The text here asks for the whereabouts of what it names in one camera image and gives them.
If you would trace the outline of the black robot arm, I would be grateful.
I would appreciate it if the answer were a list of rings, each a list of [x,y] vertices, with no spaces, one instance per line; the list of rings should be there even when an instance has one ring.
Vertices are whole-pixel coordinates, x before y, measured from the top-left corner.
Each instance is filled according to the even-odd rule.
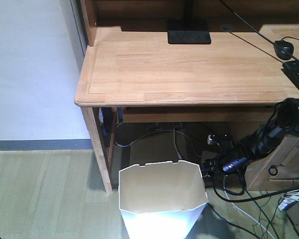
[[[274,107],[268,121],[236,144],[227,134],[212,134],[208,144],[220,147],[220,153],[201,163],[204,172],[234,174],[251,163],[267,157],[286,135],[299,138],[299,99],[287,98]]]

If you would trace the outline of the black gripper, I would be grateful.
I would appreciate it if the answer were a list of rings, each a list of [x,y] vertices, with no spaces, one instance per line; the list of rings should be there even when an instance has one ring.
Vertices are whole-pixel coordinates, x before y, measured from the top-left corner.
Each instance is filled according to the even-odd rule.
[[[240,141],[235,146],[230,140],[218,141],[220,152],[201,162],[203,172],[220,173],[224,175],[246,170],[249,165],[249,146]]]

